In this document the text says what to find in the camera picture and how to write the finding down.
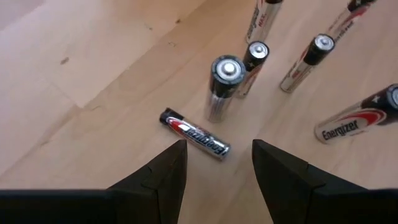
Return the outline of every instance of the wooden table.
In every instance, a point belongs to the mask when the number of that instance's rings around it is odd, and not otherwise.
[[[240,57],[254,1],[0,1],[0,187],[106,188],[178,137],[171,107],[233,149],[188,148],[180,223],[271,223],[251,162],[263,139],[367,188],[398,187],[397,126],[327,146],[320,120],[398,82],[398,2],[379,1],[294,94],[280,80],[347,1],[286,1],[271,56],[221,124],[203,117],[211,62]]]

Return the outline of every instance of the battery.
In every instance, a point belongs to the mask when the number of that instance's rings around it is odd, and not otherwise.
[[[293,92],[334,48],[335,42],[330,36],[318,34],[287,72],[280,88],[287,93]]]
[[[244,98],[249,93],[268,55],[269,47],[265,43],[254,41],[248,45],[243,57],[243,64],[247,73],[235,94],[236,97]]]
[[[235,56],[222,55],[213,62],[205,105],[205,116],[209,121],[220,122],[224,119],[245,74],[243,62]]]
[[[204,150],[219,160],[223,160],[231,150],[231,145],[194,124],[176,111],[166,108],[160,115],[160,122],[187,139],[194,146]]]
[[[257,0],[246,42],[265,41],[283,0]]]
[[[354,136],[373,126],[398,121],[398,84],[367,97],[315,126],[315,136],[325,144]]]
[[[338,42],[354,23],[369,9],[377,0],[351,0],[347,7],[339,14],[329,27],[326,34]]]

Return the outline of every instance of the energizer battery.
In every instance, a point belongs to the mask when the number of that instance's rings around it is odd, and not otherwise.
[[[315,126],[315,135],[325,144],[398,121],[398,84],[367,97]]]
[[[185,119],[170,108],[166,108],[160,115],[160,122],[183,138],[188,139],[196,147],[220,160],[224,159],[231,149],[228,143]]]
[[[326,32],[338,42],[376,0],[351,0]]]
[[[247,74],[236,92],[236,97],[244,98],[249,93],[268,55],[269,48],[265,43],[254,41],[249,44],[243,58]]]
[[[287,72],[280,83],[280,88],[288,93],[293,92],[334,47],[335,42],[330,36],[325,34],[317,35]]]
[[[246,42],[265,41],[283,0],[257,0]]]
[[[211,65],[210,92],[205,115],[211,122],[224,119],[234,93],[242,83],[246,69],[240,59],[232,55],[218,57]]]

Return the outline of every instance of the aa battery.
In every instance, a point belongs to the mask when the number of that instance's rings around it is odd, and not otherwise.
[[[398,84],[393,84],[316,125],[315,135],[322,143],[330,144],[396,121]]]
[[[257,0],[246,42],[265,41],[283,0]]]
[[[265,43],[254,41],[249,44],[243,58],[247,73],[236,92],[236,97],[244,98],[249,93],[268,55],[269,48]]]
[[[287,93],[293,92],[334,47],[335,42],[330,36],[317,35],[287,72],[280,83],[280,88]]]
[[[376,0],[351,0],[326,32],[338,42]]]
[[[199,127],[199,125],[187,120],[170,108],[166,108],[160,115],[160,122],[199,149],[220,160],[223,160],[231,150],[231,146],[228,143]]]
[[[232,55],[218,57],[211,65],[205,115],[211,122],[224,119],[234,93],[242,83],[246,69],[240,59]]]

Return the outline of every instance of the light wood surface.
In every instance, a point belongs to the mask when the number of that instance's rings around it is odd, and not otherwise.
[[[364,187],[398,187],[397,125],[332,146],[313,136],[320,120],[398,82],[397,1],[376,3],[293,94],[278,88],[346,3],[285,1],[250,94],[211,124],[211,62],[243,56],[254,1],[0,0],[0,187],[109,187],[178,139],[159,123],[166,107],[233,147],[219,162],[189,146],[180,223],[272,223],[255,138]]]

